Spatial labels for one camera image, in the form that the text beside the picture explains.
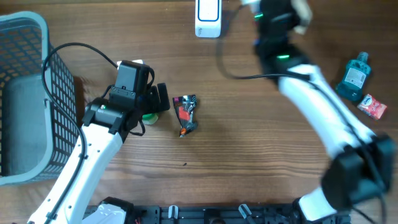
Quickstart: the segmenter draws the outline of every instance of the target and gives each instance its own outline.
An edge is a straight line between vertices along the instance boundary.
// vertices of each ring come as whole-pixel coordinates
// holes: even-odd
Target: candy bar wrapper
[[[387,109],[387,106],[378,102],[372,95],[368,94],[363,98],[358,108],[373,119],[378,120]]]
[[[181,124],[180,138],[182,138],[198,127],[198,123],[193,122],[193,111],[197,106],[197,97],[196,95],[174,97],[173,104],[178,121]]]

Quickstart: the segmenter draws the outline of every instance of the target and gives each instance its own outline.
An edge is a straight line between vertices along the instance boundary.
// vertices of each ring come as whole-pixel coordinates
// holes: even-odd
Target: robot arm
[[[289,43],[289,31],[303,31],[309,24],[312,13],[306,0],[243,0],[246,3],[258,18],[255,48],[263,73],[296,74],[297,78],[276,78],[275,84],[307,118],[332,161],[321,186],[298,201],[303,220],[321,220],[386,193],[392,179],[394,143],[361,123],[320,69]],[[308,75],[308,82],[299,79],[302,75]]]
[[[77,140],[70,158],[59,178],[41,206],[33,213],[28,223],[81,223],[85,209],[110,160],[120,150],[132,128],[142,124],[142,115],[170,109],[169,97],[164,83],[147,84],[154,71],[147,65],[122,61],[118,77],[111,87],[109,100],[97,98],[88,104],[83,117],[84,136]],[[81,138],[86,138],[86,156],[75,181],[62,201],[66,189],[81,157]],[[55,215],[50,217],[54,207]],[[101,223],[123,223],[126,212],[109,207],[98,212]],[[93,223],[93,217],[84,223]]]

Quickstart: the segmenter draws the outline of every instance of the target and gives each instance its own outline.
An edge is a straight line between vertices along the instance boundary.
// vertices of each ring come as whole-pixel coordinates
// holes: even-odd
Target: white plastic casing
[[[196,0],[195,34],[197,37],[215,38],[221,34],[222,0]]]

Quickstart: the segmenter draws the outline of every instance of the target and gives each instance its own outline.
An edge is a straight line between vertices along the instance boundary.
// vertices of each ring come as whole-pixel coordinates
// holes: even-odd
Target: teal bottle
[[[362,99],[362,88],[365,80],[371,73],[367,64],[368,53],[361,52],[356,60],[350,60],[346,66],[343,81],[336,86],[337,93],[351,101]]]

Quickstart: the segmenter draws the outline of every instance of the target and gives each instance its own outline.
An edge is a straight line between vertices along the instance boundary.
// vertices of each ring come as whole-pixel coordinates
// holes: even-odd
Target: wooden table
[[[375,122],[348,106],[364,124],[398,141],[398,2],[310,4],[312,24],[305,36],[295,35],[294,42],[319,64],[332,85],[349,59],[368,52],[373,77],[365,92],[388,105],[388,113]],[[236,1],[224,2],[223,8],[236,6]],[[136,205],[288,203],[313,190],[328,167],[318,136],[272,82],[220,75],[215,40],[195,36],[194,7],[192,1],[0,6],[1,14],[29,10],[44,16],[54,46],[83,42],[114,61],[144,59],[156,72],[155,82],[167,84],[169,97],[198,97],[198,129],[180,139],[175,112],[169,110],[147,126],[145,136],[129,136],[108,165],[91,204],[108,196]],[[259,73],[251,21],[245,9],[226,40],[225,63],[236,74]],[[115,69],[88,49],[70,47],[60,55],[80,78],[83,92],[78,94],[86,102],[116,79]],[[0,188],[0,223],[25,223],[53,183]],[[398,222],[396,189],[387,197],[389,223]],[[377,202],[366,203],[364,209],[379,217]],[[354,216],[354,223],[364,222]]]

